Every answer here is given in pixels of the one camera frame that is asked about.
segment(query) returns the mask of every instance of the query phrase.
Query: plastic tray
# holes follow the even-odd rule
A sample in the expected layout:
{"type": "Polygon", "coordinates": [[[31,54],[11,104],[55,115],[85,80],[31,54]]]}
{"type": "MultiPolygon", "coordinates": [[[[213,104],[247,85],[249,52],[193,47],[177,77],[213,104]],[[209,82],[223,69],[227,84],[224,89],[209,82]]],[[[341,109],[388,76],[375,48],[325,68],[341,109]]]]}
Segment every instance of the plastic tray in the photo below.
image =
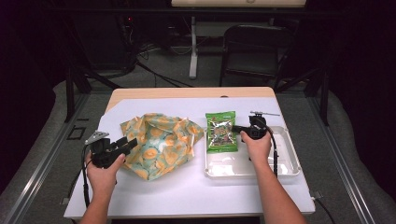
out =
{"type": "MultiPolygon", "coordinates": [[[[287,129],[283,127],[270,127],[274,131],[277,158],[278,177],[295,176],[300,173],[301,166],[291,142],[287,129]]],[[[249,178],[256,177],[253,164],[248,159],[247,145],[241,142],[241,136],[236,136],[238,151],[205,154],[205,174],[209,178],[249,178]]],[[[274,148],[271,147],[268,162],[274,170],[274,148]]]]}

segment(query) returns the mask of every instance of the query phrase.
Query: green snack package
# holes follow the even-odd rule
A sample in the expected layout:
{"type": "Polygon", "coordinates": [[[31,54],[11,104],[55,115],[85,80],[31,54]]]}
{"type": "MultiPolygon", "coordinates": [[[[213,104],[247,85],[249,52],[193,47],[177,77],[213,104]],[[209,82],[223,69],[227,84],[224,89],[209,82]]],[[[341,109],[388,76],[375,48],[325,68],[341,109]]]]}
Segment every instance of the green snack package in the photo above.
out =
{"type": "Polygon", "coordinates": [[[237,151],[235,133],[231,131],[235,125],[235,111],[222,113],[206,113],[207,119],[207,152],[237,151]]]}

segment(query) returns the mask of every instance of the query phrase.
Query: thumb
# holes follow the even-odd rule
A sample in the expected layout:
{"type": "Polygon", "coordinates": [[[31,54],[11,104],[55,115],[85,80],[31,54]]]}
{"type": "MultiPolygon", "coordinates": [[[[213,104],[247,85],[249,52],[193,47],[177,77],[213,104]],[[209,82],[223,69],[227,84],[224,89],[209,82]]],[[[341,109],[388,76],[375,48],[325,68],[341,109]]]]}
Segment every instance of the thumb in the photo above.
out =
{"type": "Polygon", "coordinates": [[[245,143],[247,143],[250,140],[250,137],[244,131],[241,131],[241,138],[242,140],[244,140],[245,143]]]}
{"type": "Polygon", "coordinates": [[[108,169],[117,172],[125,161],[125,154],[121,153],[108,169]]]}

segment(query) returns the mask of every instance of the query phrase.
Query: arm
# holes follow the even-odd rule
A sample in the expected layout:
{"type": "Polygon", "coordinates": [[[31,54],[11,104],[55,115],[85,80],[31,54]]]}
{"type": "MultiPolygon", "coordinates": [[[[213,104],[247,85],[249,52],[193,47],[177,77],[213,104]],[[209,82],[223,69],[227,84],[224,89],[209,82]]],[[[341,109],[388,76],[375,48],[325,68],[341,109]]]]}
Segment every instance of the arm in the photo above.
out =
{"type": "Polygon", "coordinates": [[[122,166],[125,155],[120,154],[114,163],[107,169],[97,168],[91,162],[91,152],[86,157],[87,175],[90,179],[93,195],[92,201],[80,221],[84,223],[106,223],[107,211],[111,195],[116,185],[116,173],[122,166]]]}
{"type": "Polygon", "coordinates": [[[241,132],[241,137],[247,144],[247,151],[256,171],[265,223],[306,223],[268,163],[271,135],[267,132],[263,138],[253,140],[245,132],[241,132]]]}

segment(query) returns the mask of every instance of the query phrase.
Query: white stand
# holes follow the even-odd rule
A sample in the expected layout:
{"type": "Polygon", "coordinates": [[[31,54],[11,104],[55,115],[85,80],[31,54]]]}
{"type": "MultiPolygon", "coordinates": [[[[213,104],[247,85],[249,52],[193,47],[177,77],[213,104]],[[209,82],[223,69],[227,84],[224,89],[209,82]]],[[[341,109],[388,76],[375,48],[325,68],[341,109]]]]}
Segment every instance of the white stand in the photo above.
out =
{"type": "Polygon", "coordinates": [[[191,63],[190,63],[190,79],[197,78],[197,63],[198,63],[198,55],[197,55],[197,37],[195,33],[195,17],[191,18],[191,63]]]}

